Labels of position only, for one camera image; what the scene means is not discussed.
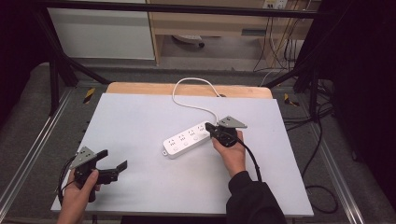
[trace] gray floor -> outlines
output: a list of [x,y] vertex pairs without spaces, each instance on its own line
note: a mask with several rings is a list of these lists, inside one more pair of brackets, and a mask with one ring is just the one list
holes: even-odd
[[[104,77],[117,81],[135,82],[170,82],[175,83],[183,77],[203,77],[214,84],[238,84],[258,86],[266,73],[251,72],[257,63],[261,52],[257,50],[259,43],[254,39],[237,39],[225,37],[204,38],[205,47],[178,43],[171,37],[165,39],[162,64],[158,66],[133,66],[122,68],[99,68],[93,70]],[[80,76],[86,81],[89,78]],[[286,105],[283,102],[284,93],[293,92],[290,86],[293,80],[288,80],[280,87],[273,89],[273,95],[278,100],[279,108],[284,117],[302,117],[301,106]],[[44,126],[50,111],[50,89],[48,68],[38,67],[31,76],[20,102],[14,107],[7,123],[0,130],[0,192],[4,192],[8,183],[23,162],[30,146],[35,141]],[[52,131],[47,144],[43,147],[34,167],[14,203],[11,205],[7,220],[24,217],[54,220],[57,215],[51,213],[50,206],[55,198],[58,174],[63,163],[73,155],[78,148],[78,141],[83,136],[83,130],[88,127],[92,113],[105,86],[96,88],[89,104],[82,103],[89,87],[78,87],[72,92],[68,105]],[[366,223],[396,223],[396,215],[379,186],[364,163],[351,159],[350,149],[337,119],[323,119],[323,133],[343,175],[361,210]],[[308,125],[289,131],[290,143],[298,166],[303,169],[316,145],[316,139]],[[305,184],[322,185],[331,189],[334,187],[328,171],[320,155],[313,160]],[[324,209],[332,208],[332,198],[320,191],[312,191],[309,196],[312,203]],[[314,217],[298,220],[300,223],[348,223],[348,218],[340,204],[335,214],[326,215],[316,210]],[[99,217],[99,219],[115,219],[120,217]]]

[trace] power strip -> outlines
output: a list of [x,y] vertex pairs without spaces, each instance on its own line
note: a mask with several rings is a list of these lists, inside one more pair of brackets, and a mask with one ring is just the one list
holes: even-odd
[[174,159],[209,140],[210,133],[205,129],[207,122],[204,121],[194,125],[186,131],[163,141],[163,146],[165,147],[163,155]]

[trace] person's right hand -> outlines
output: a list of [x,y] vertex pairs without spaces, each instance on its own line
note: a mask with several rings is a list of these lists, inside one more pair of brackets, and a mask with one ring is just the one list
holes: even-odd
[[[244,141],[241,131],[237,131],[237,136]],[[245,148],[241,144],[236,143],[232,147],[224,147],[216,138],[212,138],[212,143],[223,158],[224,165],[231,177],[239,172],[246,171]]]

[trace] table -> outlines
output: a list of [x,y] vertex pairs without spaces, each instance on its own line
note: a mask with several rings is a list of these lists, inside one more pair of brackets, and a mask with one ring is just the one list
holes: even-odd
[[[230,177],[210,141],[175,160],[162,155],[164,139],[213,119],[204,111],[175,105],[169,95],[173,86],[113,83],[103,94],[80,147],[95,152],[108,149],[108,157],[98,162],[99,169],[113,168],[124,160],[128,160],[129,167],[120,174],[119,181],[101,188],[96,201],[87,206],[88,212],[208,217],[225,214]],[[285,216],[313,216],[276,100],[270,99],[271,92],[255,87],[216,89],[228,97],[207,97],[210,87],[180,84],[177,94],[200,90],[198,93],[206,96],[178,95],[177,99],[214,108],[220,118],[231,115],[245,122],[245,142]],[[236,90],[243,91],[240,96],[245,98],[236,97]],[[255,118],[249,109],[262,116]],[[257,179],[249,157],[247,170],[252,179]],[[51,210],[60,210],[57,200]]]

